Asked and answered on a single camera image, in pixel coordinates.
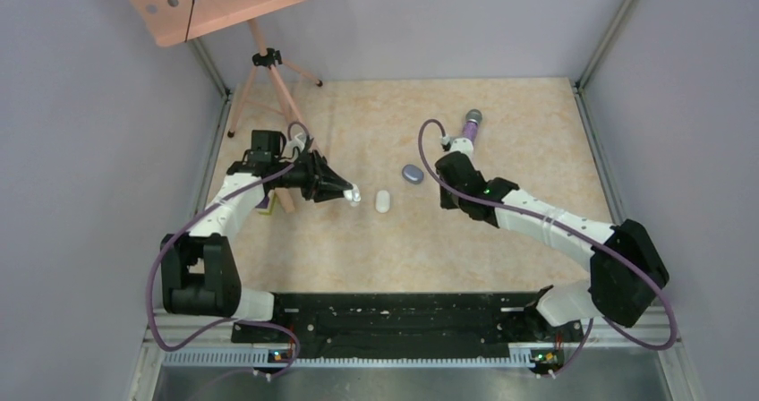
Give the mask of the white earbud case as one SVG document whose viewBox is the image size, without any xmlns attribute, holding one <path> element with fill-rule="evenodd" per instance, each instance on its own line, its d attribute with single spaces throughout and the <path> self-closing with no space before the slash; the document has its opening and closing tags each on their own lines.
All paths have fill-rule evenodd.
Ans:
<svg viewBox="0 0 759 401">
<path fill-rule="evenodd" d="M 361 203 L 362 195 L 359 188 L 353 184 L 350 190 L 344 191 L 344 198 L 352 207 L 357 207 Z"/>
</svg>

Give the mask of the lavender charging case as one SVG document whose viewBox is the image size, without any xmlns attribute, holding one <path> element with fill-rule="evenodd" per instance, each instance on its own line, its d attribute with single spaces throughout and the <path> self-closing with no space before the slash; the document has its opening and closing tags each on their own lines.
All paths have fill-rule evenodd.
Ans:
<svg viewBox="0 0 759 401">
<path fill-rule="evenodd" d="M 424 180 L 424 172 L 413 164 L 403 166 L 401 176 L 411 184 L 420 184 Z"/>
</svg>

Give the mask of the white oval charging case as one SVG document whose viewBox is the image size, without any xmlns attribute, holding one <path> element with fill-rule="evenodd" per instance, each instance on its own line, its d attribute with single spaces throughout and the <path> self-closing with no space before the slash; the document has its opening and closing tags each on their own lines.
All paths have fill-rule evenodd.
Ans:
<svg viewBox="0 0 759 401">
<path fill-rule="evenodd" d="M 387 190 L 379 190 L 375 196 L 375 210 L 380 214 L 386 214 L 391 209 L 391 195 Z"/>
</svg>

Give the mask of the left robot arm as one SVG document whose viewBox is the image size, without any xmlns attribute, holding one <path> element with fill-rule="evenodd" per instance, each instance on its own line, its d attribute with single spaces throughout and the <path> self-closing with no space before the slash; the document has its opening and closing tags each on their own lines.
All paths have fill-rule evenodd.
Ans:
<svg viewBox="0 0 759 401">
<path fill-rule="evenodd" d="M 286 333 L 287 318 L 269 292 L 243 287 L 232 242 L 246 219 L 276 189 L 297 189 L 306 201 L 361 200 L 359 188 L 338 175 L 302 132 L 254 130 L 243 157 L 227 170 L 210 204 L 182 233 L 167 235 L 159 263 L 162 303 L 167 312 L 252 320 L 266 341 Z"/>
</svg>

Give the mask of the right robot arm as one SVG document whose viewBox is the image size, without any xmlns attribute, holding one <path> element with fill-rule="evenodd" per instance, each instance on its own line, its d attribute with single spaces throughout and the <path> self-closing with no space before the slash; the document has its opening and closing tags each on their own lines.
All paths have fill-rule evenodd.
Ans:
<svg viewBox="0 0 759 401">
<path fill-rule="evenodd" d="M 587 271 L 586 279 L 542 290 L 524 316 L 527 333 L 537 340 L 550 339 L 570 321 L 596 317 L 632 328 L 656 297 L 652 287 L 669 282 L 652 238 L 632 219 L 612 225 L 551 206 L 516 183 L 485 179 L 459 151 L 440 158 L 435 172 L 443 183 L 443 209 L 528 235 Z"/>
</svg>

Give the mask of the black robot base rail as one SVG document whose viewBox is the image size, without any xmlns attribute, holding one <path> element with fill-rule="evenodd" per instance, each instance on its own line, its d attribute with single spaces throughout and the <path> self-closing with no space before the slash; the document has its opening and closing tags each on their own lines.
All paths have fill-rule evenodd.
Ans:
<svg viewBox="0 0 759 401">
<path fill-rule="evenodd" d="M 280 332 L 237 324 L 236 344 L 289 345 L 300 358 L 368 360 L 499 359 L 519 343 L 558 347 L 583 337 L 579 321 L 552 327 L 532 306 L 536 293 L 278 293 Z"/>
</svg>

